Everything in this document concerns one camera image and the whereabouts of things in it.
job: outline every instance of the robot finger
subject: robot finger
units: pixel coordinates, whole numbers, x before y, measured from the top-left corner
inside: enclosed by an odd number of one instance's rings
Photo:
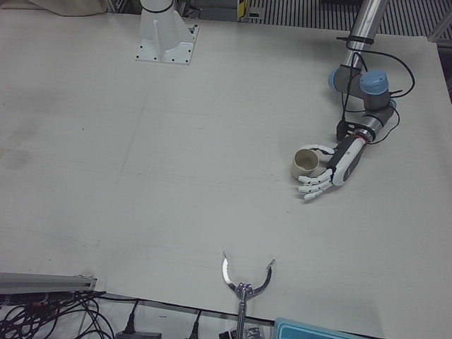
[[[300,175],[298,177],[298,181],[302,182],[305,185],[313,186],[318,185],[323,182],[327,182],[328,180],[331,181],[331,175],[333,174],[332,169],[327,169],[324,173],[320,174],[318,177],[305,177],[303,175]]]
[[[303,193],[314,193],[314,192],[324,190],[325,187],[327,187],[328,185],[331,185],[331,180],[329,180],[327,182],[322,182],[321,184],[318,184],[318,185],[300,186],[300,187],[298,187],[298,192],[300,192],[302,194]]]
[[[327,189],[329,189],[330,187],[332,187],[332,183],[329,183],[327,186],[325,186],[322,190],[318,191],[318,192],[314,192],[314,193],[308,193],[306,194],[303,198],[305,201],[314,199],[318,196],[320,196],[324,191],[326,191]]]
[[[320,150],[325,155],[333,155],[334,154],[334,149],[327,147],[327,146],[319,145],[318,143],[313,143],[311,145],[305,145],[301,149],[302,150]]]

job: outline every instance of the cable bundle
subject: cable bundle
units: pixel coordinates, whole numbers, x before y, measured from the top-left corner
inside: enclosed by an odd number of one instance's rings
[[[109,321],[100,313],[99,304],[95,301],[105,292],[75,292],[74,298],[67,302],[30,303],[14,307],[0,321],[0,339],[31,339],[39,330],[53,323],[44,339],[48,339],[62,316],[85,312],[91,319],[89,325],[75,339],[96,333],[100,339],[113,339],[114,332]],[[107,325],[104,331],[101,323]]]

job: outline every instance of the robotic hand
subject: robotic hand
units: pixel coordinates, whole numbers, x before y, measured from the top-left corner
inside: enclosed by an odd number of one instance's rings
[[[347,136],[334,149],[322,145],[304,146],[304,149],[332,155],[326,170],[318,177],[298,177],[302,183],[298,192],[304,194],[304,200],[316,198],[332,186],[342,186],[358,165],[366,144],[367,141],[361,136]]]

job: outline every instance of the white table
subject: white table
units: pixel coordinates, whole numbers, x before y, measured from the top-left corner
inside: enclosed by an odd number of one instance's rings
[[[450,338],[452,108],[433,44],[378,36],[415,91],[349,182],[303,203],[289,173],[335,145],[341,32],[200,21],[191,66],[135,61],[138,16],[0,11],[0,270],[387,338]],[[391,90],[409,78],[396,63]],[[392,127],[392,119],[385,131]]]

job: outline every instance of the blue joint cap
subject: blue joint cap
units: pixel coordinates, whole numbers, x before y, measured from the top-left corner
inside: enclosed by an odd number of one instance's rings
[[[381,95],[389,89],[388,76],[383,71],[368,71],[359,80],[359,87],[368,95]]]
[[[337,90],[336,87],[334,86],[334,77],[337,72],[338,72],[338,69],[333,69],[331,71],[330,75],[328,76],[328,86],[330,86],[330,88],[333,90]]]

